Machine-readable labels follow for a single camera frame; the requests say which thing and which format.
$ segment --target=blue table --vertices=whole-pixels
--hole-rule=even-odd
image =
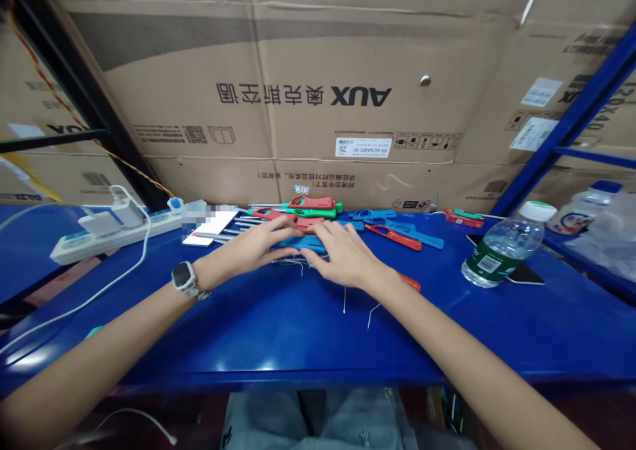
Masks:
[[[0,206],[0,223],[25,206]],[[60,266],[48,256],[58,239],[81,231],[79,207],[51,205],[28,212],[0,234],[0,304],[21,299],[57,278],[70,266]]]
[[[561,235],[560,233],[547,230],[543,242],[557,253],[562,254],[563,257],[572,264],[584,269],[591,279],[603,286],[606,290],[613,292],[630,306],[636,307],[636,283],[616,276],[607,268],[593,263],[585,256],[581,256],[565,245],[568,241],[576,238],[578,237]]]
[[[422,285],[422,293],[528,381],[636,382],[636,311],[544,251],[530,266],[547,285],[471,285],[460,265],[471,229],[444,215],[407,215],[419,231],[446,241],[417,253],[371,232],[378,258]],[[181,245],[181,232],[152,238],[146,262],[81,312],[26,338],[2,359],[6,394],[170,278],[181,260],[208,250]],[[120,250],[23,322],[0,345],[71,309],[131,266],[141,245]],[[219,287],[161,339],[124,377],[128,392],[222,388],[429,385],[445,381],[419,345],[383,308],[295,264],[266,266]]]

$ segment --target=blue shelf frame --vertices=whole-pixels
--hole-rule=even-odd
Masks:
[[[636,66],[636,23],[490,212],[510,216],[562,155],[636,170],[636,160],[570,148]]]

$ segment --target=floor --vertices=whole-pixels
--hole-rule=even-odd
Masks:
[[[442,425],[441,408],[435,405],[435,389],[402,388],[400,394],[412,422]],[[633,425],[636,422],[636,395],[629,390],[559,397],[552,399],[552,402],[603,450],[636,448],[636,427]],[[117,429],[117,434],[93,444],[93,448],[217,450],[220,447],[227,394],[171,398],[145,396],[130,399],[125,405],[148,410],[160,422],[173,422],[166,424],[166,427],[178,438],[177,445],[172,447],[163,434],[143,417],[119,414],[107,425]],[[111,411],[108,406],[97,410],[102,415]],[[91,420],[99,422],[100,419],[93,416]],[[470,436],[480,450],[503,450],[480,424],[477,432]]]

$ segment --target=power strip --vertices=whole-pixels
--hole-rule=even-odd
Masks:
[[[187,220],[194,222],[197,217],[205,218],[207,204],[203,200],[197,200],[187,203],[181,209],[187,211]],[[150,219],[152,220],[151,237],[179,229],[184,222],[183,212],[172,213],[169,209],[151,213]],[[100,238],[96,238],[88,231],[80,231],[60,238],[50,258],[58,264],[72,264],[99,253],[143,241],[146,231],[146,219],[144,224],[136,228],[121,227],[120,231]]]

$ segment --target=blue metal shelf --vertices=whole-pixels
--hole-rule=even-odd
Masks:
[[[552,133],[534,153],[516,179],[495,204],[493,215],[510,216],[561,156],[583,158],[594,162],[636,170],[636,160],[570,148],[590,121],[628,79],[636,66],[636,23],[632,25],[614,52],[590,80],[578,99],[563,115]],[[562,254],[588,276],[614,293],[624,302],[636,306],[636,283],[623,279],[598,266],[565,246],[572,237],[546,232],[544,244]]]
[[[635,66],[636,25],[632,25],[614,52],[495,204],[491,214],[511,215],[562,155],[636,169],[636,160],[569,148],[627,80]]]

